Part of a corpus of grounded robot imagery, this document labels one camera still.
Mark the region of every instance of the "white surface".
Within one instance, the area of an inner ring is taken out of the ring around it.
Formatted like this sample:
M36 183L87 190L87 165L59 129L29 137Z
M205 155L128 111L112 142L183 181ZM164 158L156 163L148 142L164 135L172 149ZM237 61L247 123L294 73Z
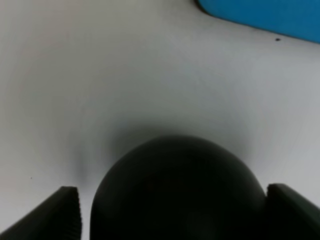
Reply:
M88 239L112 163L169 133L319 205L320 45L278 37L191 0L1 0L0 231L72 185Z

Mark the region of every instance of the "blue object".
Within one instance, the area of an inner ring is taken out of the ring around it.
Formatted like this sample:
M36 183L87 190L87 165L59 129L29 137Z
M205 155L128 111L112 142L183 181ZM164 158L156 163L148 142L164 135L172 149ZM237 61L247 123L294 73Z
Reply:
M197 0L210 15L320 43L320 0Z

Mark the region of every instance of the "blue tray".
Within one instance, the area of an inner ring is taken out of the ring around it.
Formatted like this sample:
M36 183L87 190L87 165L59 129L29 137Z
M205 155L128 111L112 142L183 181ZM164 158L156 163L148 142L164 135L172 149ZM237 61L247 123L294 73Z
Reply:
M320 43L320 0L197 0L208 14Z

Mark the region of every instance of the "black plastic part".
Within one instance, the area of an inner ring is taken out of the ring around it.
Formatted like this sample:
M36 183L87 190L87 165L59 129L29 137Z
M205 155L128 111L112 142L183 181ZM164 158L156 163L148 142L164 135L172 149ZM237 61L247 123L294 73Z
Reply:
M0 240L80 240L81 213L76 187L61 187L0 235Z
M271 184L266 200L269 240L320 240L320 209L284 184Z
M163 137L107 173L91 211L91 240L261 239L265 194L221 147Z

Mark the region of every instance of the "black rounded object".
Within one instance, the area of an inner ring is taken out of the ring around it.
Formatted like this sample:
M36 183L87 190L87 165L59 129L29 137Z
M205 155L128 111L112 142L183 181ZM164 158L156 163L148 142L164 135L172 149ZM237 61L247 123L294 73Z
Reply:
M90 239L255 239L264 204L255 176L228 151L195 137L161 137L107 173Z

